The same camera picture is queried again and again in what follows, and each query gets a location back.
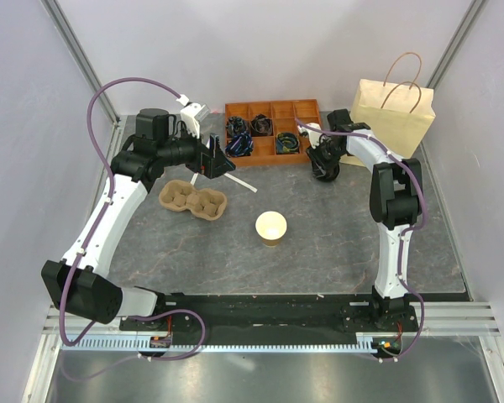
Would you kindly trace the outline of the black cup lid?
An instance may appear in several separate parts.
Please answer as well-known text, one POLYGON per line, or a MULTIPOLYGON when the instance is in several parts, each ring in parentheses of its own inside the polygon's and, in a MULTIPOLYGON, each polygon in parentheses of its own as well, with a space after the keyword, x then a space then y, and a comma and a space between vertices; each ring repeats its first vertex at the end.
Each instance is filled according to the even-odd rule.
POLYGON ((334 181, 339 176, 340 165, 335 165, 332 169, 326 170, 326 171, 328 172, 328 179, 327 180, 318 180, 318 181, 325 182, 325 183, 334 181))

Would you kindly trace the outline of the brown paper cup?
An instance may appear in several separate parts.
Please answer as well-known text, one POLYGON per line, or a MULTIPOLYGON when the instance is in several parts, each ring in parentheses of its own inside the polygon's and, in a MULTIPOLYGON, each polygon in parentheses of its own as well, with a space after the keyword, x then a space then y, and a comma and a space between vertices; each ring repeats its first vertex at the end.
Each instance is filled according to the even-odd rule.
POLYGON ((279 212, 262 212, 255 221, 255 231, 264 245, 275 247, 286 234, 287 221, 279 212))

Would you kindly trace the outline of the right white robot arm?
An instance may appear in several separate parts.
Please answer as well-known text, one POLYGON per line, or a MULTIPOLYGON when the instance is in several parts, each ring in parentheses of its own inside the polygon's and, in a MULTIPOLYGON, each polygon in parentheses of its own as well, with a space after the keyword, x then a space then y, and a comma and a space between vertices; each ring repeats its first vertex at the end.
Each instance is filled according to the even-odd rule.
POLYGON ((411 316, 407 289, 408 251, 418 217, 423 214, 422 167, 386 147, 367 123, 355 123, 346 109, 328 114, 329 129, 317 123, 297 122, 309 139, 306 153, 312 174, 323 182, 339 175, 340 159, 356 157, 371 173, 369 207, 380 240, 379 269, 371 301, 362 315, 377 330, 411 316))

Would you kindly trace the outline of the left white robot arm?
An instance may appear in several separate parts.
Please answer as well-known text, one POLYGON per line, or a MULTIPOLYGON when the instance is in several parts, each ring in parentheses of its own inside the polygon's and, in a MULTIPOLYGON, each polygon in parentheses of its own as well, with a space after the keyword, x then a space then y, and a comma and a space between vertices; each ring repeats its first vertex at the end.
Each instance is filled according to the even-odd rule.
POLYGON ((202 139, 208 107, 192 103, 178 116, 146 108, 110 164, 111 176, 86 226, 58 262, 47 261, 42 279, 55 308, 102 324, 138 316, 149 330, 161 329, 167 310, 158 295, 143 288, 121 288, 108 280, 110 264, 131 217, 165 168, 184 165, 209 179, 234 170, 219 140, 202 139))

